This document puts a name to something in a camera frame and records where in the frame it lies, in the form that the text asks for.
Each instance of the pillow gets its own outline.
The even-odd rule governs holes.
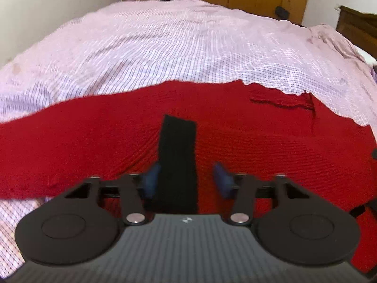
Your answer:
[[[363,49],[355,46],[356,51],[365,59],[365,62],[369,67],[377,66],[377,60],[373,56],[371,56],[368,52],[365,52]]]

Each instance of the silver rivet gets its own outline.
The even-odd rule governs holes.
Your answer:
[[[245,223],[250,219],[250,217],[244,213],[235,213],[231,215],[230,220],[235,223]]]
[[[132,214],[129,214],[126,217],[126,219],[128,222],[131,222],[131,223],[141,223],[145,220],[145,216],[140,213],[132,213]]]

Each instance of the red blanket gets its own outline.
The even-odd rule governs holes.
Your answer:
[[[346,211],[376,194],[370,127],[335,115],[311,94],[172,81],[71,100],[1,125],[0,198],[55,196],[89,175],[145,170],[157,159],[164,114],[197,122],[201,213],[219,209],[214,161],[262,179],[284,173]],[[367,242],[359,250],[376,255],[376,248]],[[366,265],[364,256],[354,260],[363,270],[377,262]]]

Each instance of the black strap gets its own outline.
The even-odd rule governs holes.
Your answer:
[[[349,214],[354,218],[359,217],[365,212],[365,205],[356,206],[354,209],[350,210]]]
[[[377,148],[372,151],[372,159],[377,159]]]
[[[377,282],[377,266],[374,266],[369,272],[366,273],[367,278],[373,278],[370,282]]]
[[[165,116],[158,147],[161,170],[152,200],[155,212],[197,213],[195,122]]]
[[[369,207],[375,216],[377,215],[377,199],[369,201],[365,206]]]

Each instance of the bed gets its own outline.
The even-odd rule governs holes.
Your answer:
[[[376,15],[342,7],[337,28],[377,55]],[[304,28],[199,0],[125,1],[68,22],[0,70],[0,121],[87,95],[166,80],[241,79],[287,94],[311,92],[377,134],[377,85],[354,46],[328,26]],[[1,201],[0,277],[23,262],[17,222],[46,198]]]
[[[341,6],[336,30],[355,46],[377,58],[377,15]]]

